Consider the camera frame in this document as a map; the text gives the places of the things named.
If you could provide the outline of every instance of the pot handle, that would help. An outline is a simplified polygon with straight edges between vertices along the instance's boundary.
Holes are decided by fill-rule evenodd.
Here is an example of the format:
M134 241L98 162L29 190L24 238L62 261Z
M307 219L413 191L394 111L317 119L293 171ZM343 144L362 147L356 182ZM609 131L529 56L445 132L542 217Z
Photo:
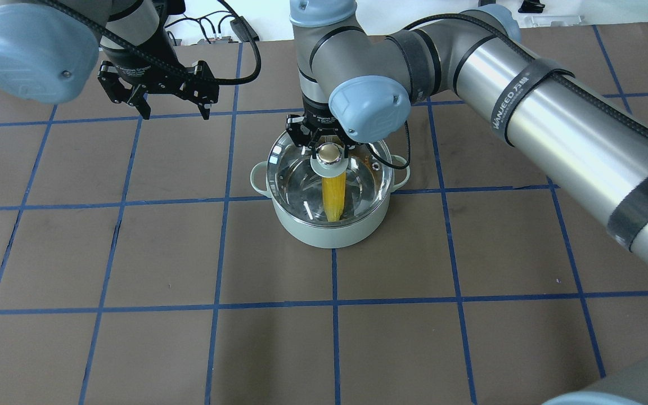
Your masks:
M406 159L404 159L403 157L401 157L399 155L391 155L391 158L400 161L402 164L405 164L407 162ZM411 174L412 174L411 167L407 166L406 171L407 171L407 175L406 175L406 177L404 177L404 180L402 180L401 182L398 182L397 184L394 184L394 186L391 187L391 192L395 192L398 189L401 189L402 187L404 187L405 184L407 184L407 182L409 181L409 176L411 176Z
M256 177L257 174L259 174L259 171L262 169L262 167L267 168L267 163L268 163L267 161L260 161L259 163L254 165L254 168L252 168L251 173L249 174L249 182L250 182L252 188L254 188L254 190L257 193L263 195L264 197L272 198L272 193L269 191L269 184L268 183L267 183L267 189L266 190L262 190L259 187L257 187L256 184L254 184L254 177Z

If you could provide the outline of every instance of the cable connector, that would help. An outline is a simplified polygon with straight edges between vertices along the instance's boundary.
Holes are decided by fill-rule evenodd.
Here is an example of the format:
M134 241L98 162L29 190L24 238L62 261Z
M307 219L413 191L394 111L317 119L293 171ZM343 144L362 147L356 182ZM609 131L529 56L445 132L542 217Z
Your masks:
M239 23L239 20L237 18L234 18L234 20L231 20L229 22L229 25L231 25L232 30L234 30L234 33L236 36L239 38L240 41L243 43L249 42L248 39L246 39L246 33L244 30L249 30L249 34L251 34L251 38L254 41L259 41L259 34L257 34L257 31L254 31L254 28L249 25L249 22L244 18L243 16L239 16L241 19L241 23Z

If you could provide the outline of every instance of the pot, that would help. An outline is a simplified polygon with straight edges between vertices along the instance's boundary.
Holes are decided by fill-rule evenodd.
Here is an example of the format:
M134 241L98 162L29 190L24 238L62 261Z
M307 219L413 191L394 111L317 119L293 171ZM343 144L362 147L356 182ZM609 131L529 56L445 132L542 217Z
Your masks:
M316 149L335 142L335 137L322 137ZM372 143L371 148L383 159L406 162L390 154L384 141ZM384 220L389 195L403 187L411 175L407 167L404 180L394 184L394 169L380 163L366 146L350 149L340 170L346 174L344 212L339 220L330 222L323 207L321 159L313 159L312 155L311 149L297 147L284 132L272 146L267 161L255 165L250 173L251 186L272 199L281 225L311 246L333 249L367 238ZM267 170L265 189L257 187L255 181L263 169Z

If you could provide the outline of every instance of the yellow object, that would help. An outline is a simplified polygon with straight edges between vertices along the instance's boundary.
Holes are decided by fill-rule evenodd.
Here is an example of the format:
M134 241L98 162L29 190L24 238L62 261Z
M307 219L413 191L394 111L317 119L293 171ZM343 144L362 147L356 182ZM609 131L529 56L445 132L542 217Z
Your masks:
M324 213L329 222L339 221L344 212L344 191L347 189L347 172L337 177L322 177Z

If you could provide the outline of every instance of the glass lid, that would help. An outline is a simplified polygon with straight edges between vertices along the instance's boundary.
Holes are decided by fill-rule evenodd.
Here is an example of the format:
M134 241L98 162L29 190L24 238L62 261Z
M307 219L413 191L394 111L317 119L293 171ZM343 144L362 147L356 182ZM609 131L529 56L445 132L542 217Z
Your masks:
M324 136L317 147L323 143L340 141L335 136ZM384 141L371 147L383 159L391 159ZM364 145L349 150L348 164L339 182L317 174L311 157L311 150L297 147L283 133L268 159L267 181L272 198L299 222L324 228L347 226L376 210L388 195L393 170L376 160ZM334 200L332 187L337 187ZM332 201L339 206L334 208L339 211L334 217Z

